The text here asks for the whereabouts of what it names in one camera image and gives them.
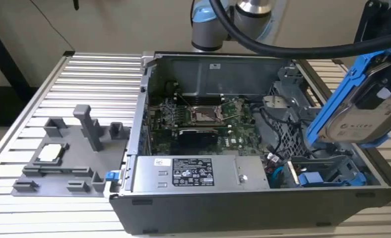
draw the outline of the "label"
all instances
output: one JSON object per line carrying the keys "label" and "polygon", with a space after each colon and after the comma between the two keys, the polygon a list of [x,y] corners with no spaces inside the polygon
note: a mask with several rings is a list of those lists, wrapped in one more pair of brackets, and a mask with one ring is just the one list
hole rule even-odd
{"label": "label", "polygon": [[157,158],[155,159],[155,166],[171,166],[173,159],[166,158]]}
{"label": "label", "polygon": [[221,69],[221,64],[219,63],[211,63],[209,68],[210,69]]}
{"label": "label", "polygon": [[353,107],[343,114],[339,122],[333,124],[330,137],[341,141],[358,140],[369,138],[383,125],[391,116],[391,97],[382,102],[374,110],[361,110]]}
{"label": "label", "polygon": [[174,186],[215,186],[211,158],[174,159]]}

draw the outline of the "black cable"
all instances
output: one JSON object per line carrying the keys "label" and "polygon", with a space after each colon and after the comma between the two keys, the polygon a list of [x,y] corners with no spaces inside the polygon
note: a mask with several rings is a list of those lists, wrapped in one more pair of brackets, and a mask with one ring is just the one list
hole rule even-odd
{"label": "black cable", "polygon": [[191,27],[194,26],[194,10],[195,10],[195,1],[191,3],[191,10],[190,10],[190,22],[191,22]]}
{"label": "black cable", "polygon": [[269,127],[273,129],[273,131],[274,131],[274,132],[277,133],[277,135],[278,135],[278,144],[277,144],[277,146],[275,146],[275,148],[274,148],[273,153],[274,153],[274,154],[275,154],[282,160],[285,160],[283,156],[279,154],[279,151],[278,151],[278,149],[281,148],[282,143],[283,143],[283,136],[282,136],[279,130],[275,128],[275,126],[270,123],[267,117],[265,116],[266,109],[265,109],[265,108],[259,108],[259,111],[261,111],[261,116],[262,116],[262,119],[263,119],[265,123],[269,125]]}
{"label": "black cable", "polygon": [[63,38],[63,40],[66,41],[66,43],[70,45],[71,49],[75,51],[74,46],[71,45],[71,43],[69,42],[69,40],[65,38],[65,36],[61,34],[61,32],[58,31],[58,29],[55,28],[55,26],[51,24],[51,21],[49,20],[46,14],[43,13],[42,9],[38,7],[38,5],[35,4],[35,2],[33,0],[30,0],[30,2],[34,4],[34,6],[37,7],[38,11],[42,13],[43,17],[46,18],[51,28],[58,32],[59,36]]}
{"label": "black cable", "polygon": [[283,124],[294,125],[294,126],[299,126],[301,125],[301,121],[291,122],[291,121],[282,120],[282,119],[277,118],[267,110],[265,110],[265,113],[269,116],[269,118],[271,118],[273,120],[275,120],[275,121],[278,121],[278,122],[281,122]]}
{"label": "black cable", "polygon": [[305,135],[303,135],[303,129],[302,129],[302,125],[298,126],[299,129],[299,137],[301,137],[301,143],[303,145],[303,147],[306,148],[306,152],[307,154],[310,154],[315,159],[318,158],[317,155],[314,154],[314,152],[309,149],[306,142],[305,142]]}
{"label": "black cable", "polygon": [[358,42],[354,44],[330,46],[330,47],[315,47],[315,48],[285,48],[270,46],[253,40],[245,33],[238,29],[233,23],[226,10],[223,9],[221,0],[210,0],[210,4],[218,16],[218,19],[226,28],[231,37],[254,52],[278,58],[287,59],[334,59],[358,56],[381,50],[391,48],[391,35],[379,37],[377,39]]}
{"label": "black cable", "polygon": [[313,150],[313,153],[317,153],[318,151],[322,151],[322,150],[327,150],[327,149],[322,149],[322,148],[319,148],[319,149],[314,149],[314,150]]}

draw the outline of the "table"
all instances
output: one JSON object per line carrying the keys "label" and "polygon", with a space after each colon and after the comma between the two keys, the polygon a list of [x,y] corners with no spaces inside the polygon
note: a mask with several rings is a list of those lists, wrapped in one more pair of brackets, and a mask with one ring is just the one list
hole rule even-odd
{"label": "table", "polygon": [[[331,60],[309,63],[334,91],[347,68]],[[75,53],[62,57],[0,141],[0,237],[133,237],[125,232],[106,198],[13,197],[10,192],[46,135],[49,117],[62,116],[67,124],[79,124],[73,110],[77,104],[86,103],[102,125],[119,121],[131,126],[141,70],[142,55]],[[379,151],[391,165],[391,139]],[[301,236],[391,238],[391,204],[363,210],[337,228],[175,234],[189,238]]]}

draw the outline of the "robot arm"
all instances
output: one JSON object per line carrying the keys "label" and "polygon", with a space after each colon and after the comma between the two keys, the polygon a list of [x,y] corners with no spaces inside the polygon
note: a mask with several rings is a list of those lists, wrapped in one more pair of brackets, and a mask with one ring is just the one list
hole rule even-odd
{"label": "robot arm", "polygon": [[[270,1],[241,0],[235,6],[238,13],[235,15],[227,0],[222,0],[222,6],[231,16],[234,24],[230,24],[223,9],[218,7],[219,0],[210,0],[211,5],[207,0],[202,2],[206,3],[202,9],[209,9],[213,16],[209,22],[194,27],[194,47],[198,50],[221,49],[222,41],[226,38],[226,31],[221,24],[243,46],[262,54],[270,52],[269,55],[277,57],[294,59],[299,59],[302,56],[306,56],[307,59],[338,58],[362,52],[363,54],[374,52],[377,49],[389,49],[358,57],[354,67],[307,131],[310,144],[351,142],[363,147],[379,146],[387,140],[387,133],[391,131],[391,1],[370,0],[366,3],[354,45],[311,49],[289,49],[254,43],[253,39],[262,32],[259,26],[265,28],[271,18]],[[195,22],[198,22],[199,10],[201,8],[197,7],[194,11]],[[198,35],[199,27],[203,27],[205,30],[210,29],[215,33],[205,31],[203,34]],[[209,45],[211,48],[198,48],[201,44]]]}
{"label": "robot arm", "polygon": [[[230,6],[221,0],[227,14],[245,35],[257,40],[269,31],[271,20],[270,0],[239,0]],[[209,0],[199,1],[193,10],[193,46],[197,52],[214,52],[222,48],[223,41],[233,40],[217,18]]]}

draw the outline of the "blue drive bracket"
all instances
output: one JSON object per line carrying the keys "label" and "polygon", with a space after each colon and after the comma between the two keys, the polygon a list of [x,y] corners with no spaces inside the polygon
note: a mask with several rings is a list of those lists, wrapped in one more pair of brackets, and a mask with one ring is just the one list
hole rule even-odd
{"label": "blue drive bracket", "polygon": [[[309,144],[313,145],[314,143],[319,143],[321,139],[318,137],[318,134],[323,128],[323,126],[327,124],[329,120],[331,119],[335,110],[339,108],[341,104],[343,103],[347,95],[351,93],[353,89],[355,87],[359,87],[362,83],[367,80],[366,76],[366,70],[369,68],[370,62],[375,56],[379,55],[390,55],[391,49],[386,51],[378,51],[375,53],[370,53],[366,55],[362,55],[357,58],[355,64],[351,67],[350,71],[347,72],[343,82],[341,83],[341,86],[335,90],[331,98],[329,99],[326,105],[323,106],[314,122],[309,126],[307,129],[307,141]],[[366,144],[359,144],[363,148],[373,148],[381,146],[386,140],[389,139],[389,135],[385,135],[383,137],[378,138],[375,141],[371,141]]]}

